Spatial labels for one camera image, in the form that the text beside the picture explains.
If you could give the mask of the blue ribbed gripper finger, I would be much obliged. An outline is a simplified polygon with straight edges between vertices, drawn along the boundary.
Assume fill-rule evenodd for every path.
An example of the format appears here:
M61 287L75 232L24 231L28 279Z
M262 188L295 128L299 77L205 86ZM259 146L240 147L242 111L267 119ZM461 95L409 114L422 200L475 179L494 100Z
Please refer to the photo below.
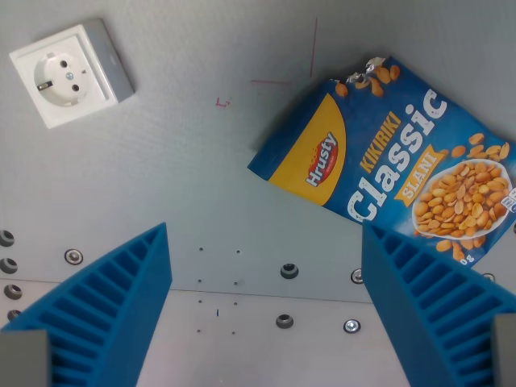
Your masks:
M409 237L362 226L362 278L412 386L493 386L493 320L515 296Z
M161 223L81 269L1 331L48 334L53 386L134 386L172 281Z

